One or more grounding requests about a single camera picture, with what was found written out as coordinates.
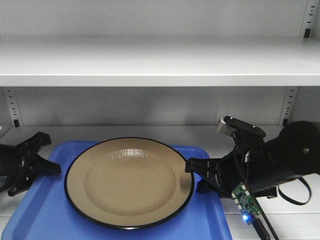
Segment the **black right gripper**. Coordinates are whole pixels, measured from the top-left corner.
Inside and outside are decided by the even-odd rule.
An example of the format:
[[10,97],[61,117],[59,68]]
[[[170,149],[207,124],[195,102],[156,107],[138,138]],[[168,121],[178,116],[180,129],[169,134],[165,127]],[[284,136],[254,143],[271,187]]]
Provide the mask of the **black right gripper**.
[[[234,148],[226,159],[220,162],[219,158],[191,157],[185,162],[184,171],[196,173],[203,179],[213,180],[217,175],[217,165],[220,162],[218,180],[227,191],[233,191],[240,182],[243,182],[257,198],[277,197],[277,188],[272,186],[269,180],[272,173],[271,164],[261,152],[263,138],[247,132],[232,132],[231,137]],[[196,192],[206,194],[219,192],[219,190],[207,181],[199,181]]]

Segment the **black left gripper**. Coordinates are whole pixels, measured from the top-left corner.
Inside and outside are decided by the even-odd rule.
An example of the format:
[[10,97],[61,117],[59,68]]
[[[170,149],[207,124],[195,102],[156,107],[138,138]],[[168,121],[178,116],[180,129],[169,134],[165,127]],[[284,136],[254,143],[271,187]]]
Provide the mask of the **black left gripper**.
[[18,146],[0,145],[0,177],[5,178],[0,192],[14,197],[27,191],[38,175],[58,176],[62,169],[58,163],[51,162],[37,153],[52,143],[49,134],[37,132],[23,142],[26,152],[36,154],[31,160],[25,158],[24,150]]

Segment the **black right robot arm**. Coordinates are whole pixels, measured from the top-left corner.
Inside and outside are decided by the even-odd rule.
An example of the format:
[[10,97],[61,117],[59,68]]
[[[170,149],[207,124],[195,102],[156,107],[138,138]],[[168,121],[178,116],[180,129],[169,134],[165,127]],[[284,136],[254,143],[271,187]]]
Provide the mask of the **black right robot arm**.
[[200,193],[213,190],[230,198],[240,183],[257,193],[320,172],[318,122],[292,122],[269,141],[261,128],[230,116],[223,116],[216,129],[233,139],[232,151],[222,158],[192,157],[185,163],[185,172],[202,178]]

